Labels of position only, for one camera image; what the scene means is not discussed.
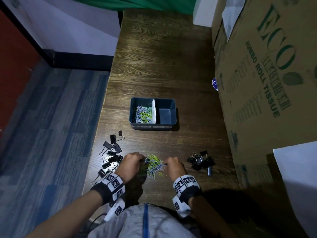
blue sticker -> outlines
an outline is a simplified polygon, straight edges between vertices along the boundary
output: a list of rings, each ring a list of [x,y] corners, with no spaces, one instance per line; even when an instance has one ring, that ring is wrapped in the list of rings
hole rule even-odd
[[[212,86],[218,91],[216,78],[212,80]]]

white paper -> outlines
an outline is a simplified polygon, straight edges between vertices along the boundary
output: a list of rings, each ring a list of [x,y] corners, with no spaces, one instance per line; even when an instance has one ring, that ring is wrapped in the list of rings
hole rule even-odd
[[[231,36],[233,27],[243,9],[245,0],[227,0],[226,7],[222,12],[222,19],[224,21],[224,30],[227,36],[227,42]]]
[[[156,123],[155,101],[152,101],[152,123]]]
[[[317,142],[273,153],[297,220],[309,237],[317,237]]]

forearm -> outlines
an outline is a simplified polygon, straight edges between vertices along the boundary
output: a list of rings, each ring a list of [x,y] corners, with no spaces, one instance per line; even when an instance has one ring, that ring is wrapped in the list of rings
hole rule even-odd
[[[203,196],[189,199],[188,204],[197,223],[216,237],[236,237],[224,219]]]
[[[97,191],[89,191],[38,225],[26,238],[69,238],[74,236],[102,205]]]

blue zipper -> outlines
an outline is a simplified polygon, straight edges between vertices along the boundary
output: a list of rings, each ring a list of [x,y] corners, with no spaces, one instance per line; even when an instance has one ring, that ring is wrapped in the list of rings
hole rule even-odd
[[[143,214],[143,238],[149,238],[149,214],[147,203],[144,204]]]

green cloth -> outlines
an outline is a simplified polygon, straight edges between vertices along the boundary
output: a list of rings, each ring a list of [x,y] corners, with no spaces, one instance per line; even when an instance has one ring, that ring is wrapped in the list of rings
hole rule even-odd
[[[171,10],[193,14],[196,0],[74,0],[90,6],[123,11],[127,8]]]

